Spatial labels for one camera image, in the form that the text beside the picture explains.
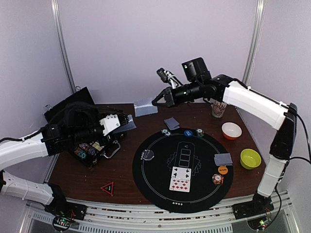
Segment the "ace of diamonds card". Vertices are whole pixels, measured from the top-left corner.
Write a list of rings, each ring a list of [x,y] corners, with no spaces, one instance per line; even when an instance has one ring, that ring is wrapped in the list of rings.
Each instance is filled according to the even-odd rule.
[[[152,104],[153,99],[154,97],[136,100],[133,103],[135,110],[135,117],[141,117],[158,113],[158,108],[156,106],[153,106]]]

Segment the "deck of blue cards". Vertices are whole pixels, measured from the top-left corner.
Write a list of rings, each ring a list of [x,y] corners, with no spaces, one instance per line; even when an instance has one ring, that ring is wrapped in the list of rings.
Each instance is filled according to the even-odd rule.
[[[128,117],[129,117],[129,122],[115,129],[113,133],[122,133],[122,132],[133,130],[136,128],[132,115],[129,115]]]

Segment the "blue small blind button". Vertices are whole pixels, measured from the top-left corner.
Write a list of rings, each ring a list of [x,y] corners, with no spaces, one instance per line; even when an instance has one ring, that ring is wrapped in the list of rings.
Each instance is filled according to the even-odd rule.
[[[192,131],[191,130],[185,130],[184,131],[184,135],[187,136],[187,137],[190,137],[193,135]]]

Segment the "clear acrylic dealer button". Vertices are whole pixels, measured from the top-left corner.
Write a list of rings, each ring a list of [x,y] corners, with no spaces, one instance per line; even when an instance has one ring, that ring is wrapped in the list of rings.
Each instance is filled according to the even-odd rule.
[[[142,159],[145,161],[150,161],[154,158],[155,154],[152,150],[144,150],[142,153]]]

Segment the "four of clubs card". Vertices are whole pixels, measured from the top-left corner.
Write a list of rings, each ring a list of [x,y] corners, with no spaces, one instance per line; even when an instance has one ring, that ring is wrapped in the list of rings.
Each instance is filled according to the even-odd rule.
[[[177,167],[172,168],[172,178],[188,180],[191,177],[191,168]]]

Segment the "orange big blind button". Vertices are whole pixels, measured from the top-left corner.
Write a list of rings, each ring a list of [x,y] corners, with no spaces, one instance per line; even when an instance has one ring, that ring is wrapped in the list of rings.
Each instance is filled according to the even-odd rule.
[[[228,168],[226,166],[219,166],[218,173],[222,176],[226,175],[228,173]]]

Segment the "orange poker chip stack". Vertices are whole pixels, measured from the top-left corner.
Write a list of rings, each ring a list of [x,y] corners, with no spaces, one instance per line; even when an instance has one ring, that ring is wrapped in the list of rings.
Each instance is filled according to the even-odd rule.
[[[221,174],[214,174],[212,176],[212,181],[215,185],[222,185],[223,184],[223,181],[224,181],[224,178]]]

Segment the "ten of diamonds card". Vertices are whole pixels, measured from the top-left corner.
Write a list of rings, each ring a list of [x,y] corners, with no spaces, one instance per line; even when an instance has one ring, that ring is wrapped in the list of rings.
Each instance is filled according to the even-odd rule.
[[[178,179],[178,178],[171,178],[170,191],[176,191],[176,192],[190,192],[190,180],[185,179]]]

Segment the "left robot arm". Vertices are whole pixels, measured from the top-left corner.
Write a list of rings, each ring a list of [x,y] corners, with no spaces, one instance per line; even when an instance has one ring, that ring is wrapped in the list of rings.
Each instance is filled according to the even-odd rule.
[[[6,172],[9,166],[34,158],[72,150],[81,143],[99,141],[128,123],[121,110],[85,102],[73,102],[57,112],[38,131],[22,138],[5,137],[0,141],[0,193],[51,206],[60,216],[70,211],[62,190],[57,185],[39,184]]]

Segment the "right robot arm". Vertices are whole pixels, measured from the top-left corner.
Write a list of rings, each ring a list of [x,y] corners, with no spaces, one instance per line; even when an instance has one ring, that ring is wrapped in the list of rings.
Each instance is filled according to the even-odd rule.
[[[238,107],[268,123],[276,130],[270,146],[270,159],[260,181],[249,210],[260,214],[269,203],[269,198],[276,188],[285,165],[290,160],[297,128],[297,106],[286,105],[265,96],[242,81],[221,74],[212,77],[203,58],[199,57],[182,64],[189,81],[182,84],[171,72],[160,68],[157,75],[169,87],[163,89],[155,99],[154,106],[175,107],[196,99],[213,99]]]

